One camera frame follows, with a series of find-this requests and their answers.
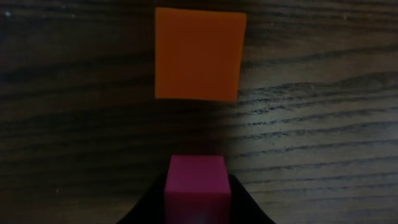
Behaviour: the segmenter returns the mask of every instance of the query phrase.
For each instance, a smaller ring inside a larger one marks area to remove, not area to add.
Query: cube top face
[[[165,193],[230,194],[224,158],[173,155]]]
[[[156,8],[155,96],[236,101],[246,15]]]

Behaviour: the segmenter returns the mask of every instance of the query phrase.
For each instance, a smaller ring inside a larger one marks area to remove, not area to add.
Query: dark wood surface
[[[236,104],[154,99],[154,7],[248,14]],[[0,223],[115,223],[222,154],[278,224],[398,223],[398,1],[2,0]]]

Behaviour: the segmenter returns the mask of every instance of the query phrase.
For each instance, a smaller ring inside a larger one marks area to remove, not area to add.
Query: pink block
[[[166,224],[227,224],[231,189],[222,156],[172,156],[164,191]]]

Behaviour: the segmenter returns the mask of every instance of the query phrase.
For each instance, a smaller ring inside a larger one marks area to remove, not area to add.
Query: orange block
[[[236,101],[246,15],[156,8],[155,96]]]

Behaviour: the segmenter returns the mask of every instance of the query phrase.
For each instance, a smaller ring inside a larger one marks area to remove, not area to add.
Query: cube front face
[[[221,156],[172,156],[164,195],[167,224],[229,223],[231,189]]]
[[[157,8],[157,98],[235,101],[246,15]]]

